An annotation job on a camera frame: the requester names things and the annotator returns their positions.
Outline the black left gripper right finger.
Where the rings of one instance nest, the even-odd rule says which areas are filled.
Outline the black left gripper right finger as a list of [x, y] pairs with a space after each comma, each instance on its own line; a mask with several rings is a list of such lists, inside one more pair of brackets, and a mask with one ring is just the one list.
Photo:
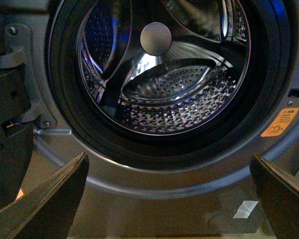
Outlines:
[[299, 179], [260, 155], [250, 172], [276, 238], [299, 239]]

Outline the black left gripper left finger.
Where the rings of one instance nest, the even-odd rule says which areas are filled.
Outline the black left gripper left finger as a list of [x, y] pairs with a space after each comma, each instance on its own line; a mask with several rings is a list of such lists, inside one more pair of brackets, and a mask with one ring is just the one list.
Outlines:
[[0, 210], [0, 239], [65, 239], [84, 194], [89, 158], [84, 152], [39, 186]]

